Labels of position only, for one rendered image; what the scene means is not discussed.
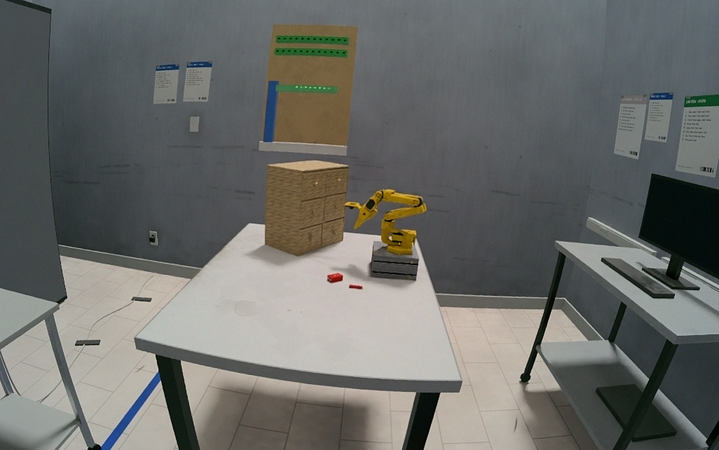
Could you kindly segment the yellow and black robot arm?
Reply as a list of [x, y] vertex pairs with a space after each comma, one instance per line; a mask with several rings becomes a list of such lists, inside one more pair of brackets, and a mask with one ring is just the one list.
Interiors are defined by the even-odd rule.
[[[384, 219], [382, 220], [381, 228], [382, 228], [382, 234], [381, 234], [381, 241], [383, 243], [387, 244], [387, 252], [395, 253], [398, 255], [402, 254], [411, 254], [412, 253], [412, 244], [414, 243], [413, 237], [415, 237], [415, 232], [410, 230], [399, 230], [394, 228], [395, 227], [395, 219], [407, 217], [413, 214], [420, 214], [423, 213], [426, 209], [425, 204], [423, 204], [423, 199], [420, 196], [411, 196], [411, 195], [405, 195], [400, 193], [390, 192], [393, 190], [379, 190], [377, 191], [372, 198], [370, 198], [365, 208], [370, 210], [375, 210], [380, 202], [386, 201], [386, 202], [395, 202], [395, 203], [402, 203], [406, 205], [413, 205], [412, 207], [406, 207], [402, 209], [398, 209], [398, 212], [395, 212], [395, 210], [391, 210], [390, 212], [386, 212], [384, 215]], [[393, 194], [393, 195], [391, 195]], [[410, 198], [406, 198], [410, 197]], [[412, 199], [415, 198], [415, 199]], [[379, 200], [380, 199], [380, 200]], [[410, 209], [407, 209], [410, 208]], [[404, 209], [404, 210], [403, 210]], [[399, 232], [400, 231], [400, 232]], [[391, 240], [390, 232], [392, 232]], [[399, 244], [398, 244], [399, 243]], [[393, 246], [393, 247], [388, 247]]]

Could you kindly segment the wooden chest of drawers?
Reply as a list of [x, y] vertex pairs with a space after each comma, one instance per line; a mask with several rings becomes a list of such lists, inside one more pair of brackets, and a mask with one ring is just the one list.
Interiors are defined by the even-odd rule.
[[[329, 164], [332, 163], [324, 161], [302, 161], [268, 165], [266, 180], [265, 245], [299, 257], [303, 254], [307, 254], [309, 252], [313, 252], [323, 247], [343, 241], [342, 237], [342, 240], [340, 241], [322, 246], [324, 222], [339, 219], [342, 217], [344, 232], [346, 207], [344, 210], [344, 216], [329, 219], [326, 221], [324, 221], [323, 210], [323, 221], [316, 223], [322, 224], [321, 247], [305, 252], [303, 254], [299, 254], [300, 229], [316, 225], [311, 224], [300, 228], [301, 201], [323, 197], [325, 209], [326, 196], [338, 193], [345, 193], [345, 196], [347, 197], [348, 176], [346, 191], [326, 195], [328, 169], [347, 168], [347, 171], [349, 173], [349, 165]], [[326, 170], [324, 195], [301, 200], [303, 173], [316, 170]]]

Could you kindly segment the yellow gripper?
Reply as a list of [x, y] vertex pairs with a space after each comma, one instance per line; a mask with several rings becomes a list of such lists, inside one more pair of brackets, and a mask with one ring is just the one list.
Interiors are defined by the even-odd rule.
[[349, 207], [350, 209], [357, 207], [360, 210], [359, 217], [357, 219], [357, 222], [355, 223], [354, 229], [357, 229], [358, 227], [360, 227], [366, 221], [366, 219], [372, 218], [377, 213], [377, 209], [372, 210], [370, 212], [370, 210], [365, 208], [366, 204], [361, 207], [359, 203], [348, 202], [345, 205], [346, 205], [345, 207]]

